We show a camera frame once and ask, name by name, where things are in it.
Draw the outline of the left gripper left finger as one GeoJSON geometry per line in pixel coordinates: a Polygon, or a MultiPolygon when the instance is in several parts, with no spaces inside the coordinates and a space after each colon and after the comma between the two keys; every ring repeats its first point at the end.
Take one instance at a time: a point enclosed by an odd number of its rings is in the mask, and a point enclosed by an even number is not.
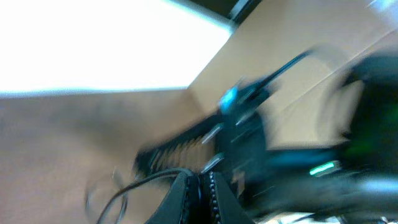
{"type": "Polygon", "coordinates": [[[193,224],[198,221],[198,178],[182,173],[174,180],[158,209],[145,224],[193,224]]]}

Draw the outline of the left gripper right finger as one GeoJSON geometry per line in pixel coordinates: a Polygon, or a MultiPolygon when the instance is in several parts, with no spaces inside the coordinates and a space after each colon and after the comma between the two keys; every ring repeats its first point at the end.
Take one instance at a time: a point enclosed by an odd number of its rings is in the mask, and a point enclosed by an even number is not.
{"type": "Polygon", "coordinates": [[[201,222],[208,224],[254,224],[238,203],[223,176],[210,172],[203,176],[201,222]]]}

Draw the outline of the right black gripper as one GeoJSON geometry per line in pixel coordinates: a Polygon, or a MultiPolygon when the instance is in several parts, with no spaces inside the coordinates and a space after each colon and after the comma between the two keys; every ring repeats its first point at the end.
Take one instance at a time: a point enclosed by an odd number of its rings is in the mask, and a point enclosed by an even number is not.
{"type": "Polygon", "coordinates": [[[171,168],[221,173],[233,193],[252,199],[266,186],[266,134],[258,112],[243,119],[219,113],[149,142],[134,159],[140,178],[171,168]]]}

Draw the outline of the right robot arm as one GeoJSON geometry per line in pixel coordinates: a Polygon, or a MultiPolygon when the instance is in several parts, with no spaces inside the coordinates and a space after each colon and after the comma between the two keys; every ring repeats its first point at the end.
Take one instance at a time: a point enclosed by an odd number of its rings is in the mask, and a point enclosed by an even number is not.
{"type": "Polygon", "coordinates": [[[268,77],[234,86],[218,110],[172,139],[140,152],[141,177],[191,169],[188,150],[213,142],[210,159],[197,172],[195,201],[206,219],[226,223],[226,212],[242,221],[276,212],[307,212],[314,219],[344,223],[397,220],[397,54],[374,53],[354,64],[343,86],[364,90],[339,144],[266,148],[258,107],[270,83],[308,56],[303,52],[268,77]]]}

